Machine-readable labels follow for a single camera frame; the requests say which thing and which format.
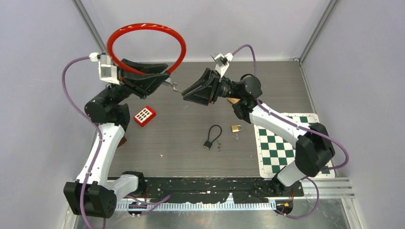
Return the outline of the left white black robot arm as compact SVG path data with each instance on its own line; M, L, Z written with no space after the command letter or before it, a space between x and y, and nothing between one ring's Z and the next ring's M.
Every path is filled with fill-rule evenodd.
M142 197L147 190L143 173L126 171L113 182L108 182L108 172L119 146L125 139L130 121L129 106L124 100L131 95L145 99L161 86L169 75L166 64L130 62L135 70L145 70L137 75L112 66L114 82L90 99L79 113L96 129L96 139L89 157L74 181L64 186L64 196L75 215L108 219L117 202L132 194Z

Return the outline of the small brass padlock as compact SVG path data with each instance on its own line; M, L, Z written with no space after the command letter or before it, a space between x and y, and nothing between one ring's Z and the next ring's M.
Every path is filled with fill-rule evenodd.
M241 125L231 125L231 132L232 133L237 133L243 130L243 127Z

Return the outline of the red cable lock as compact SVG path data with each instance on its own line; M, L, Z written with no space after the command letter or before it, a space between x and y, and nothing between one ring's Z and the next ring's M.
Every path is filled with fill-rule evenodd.
M138 74L144 74L141 72L138 72L137 70L133 70L131 69L129 66L127 66L126 64L124 64L122 62L122 60L119 60L114 52L113 52L113 45L114 42L122 35L132 32L132 31L140 31L140 30L152 30L152 31L160 31L163 33L166 33L172 37L174 37L180 44L181 47L181 52L180 55L178 57L178 59L175 61L175 63L171 66L168 67L166 69L167 74L171 75L171 73L181 64L181 62L183 61L185 54L186 54L186 42L184 40L184 38L175 30L164 26L164 25L160 25L160 24L155 24L155 23L135 23L135 24L130 24L127 26L124 26L120 29L118 29L117 31L115 31L114 33L112 33L112 35L108 38L107 41L107 54L110 56L111 60L113 61L113 63L118 67L118 68L122 68L125 71L128 72L132 72L132 73L138 73ZM115 85L113 84L113 86L117 86L120 89L125 89L127 90L123 85Z

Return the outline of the large brass padlock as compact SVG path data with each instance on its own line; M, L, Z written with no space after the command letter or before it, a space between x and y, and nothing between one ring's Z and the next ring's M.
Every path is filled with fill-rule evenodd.
M227 101L228 101L231 105L236 105L236 104L238 104L238 103L241 101L241 99L238 99L238 98L228 98Z

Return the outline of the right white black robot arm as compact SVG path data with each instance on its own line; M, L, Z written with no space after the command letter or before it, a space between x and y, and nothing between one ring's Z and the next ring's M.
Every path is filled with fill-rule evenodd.
M327 129L320 123L305 126L271 109L261 100L261 82L253 74L243 75L239 81L220 77L207 68L203 75L182 92L183 99L208 106L218 97L234 99L232 108L238 119L263 127L295 149L295 159L271 179L273 191L286 195L292 185L305 177L315 177L335 156Z

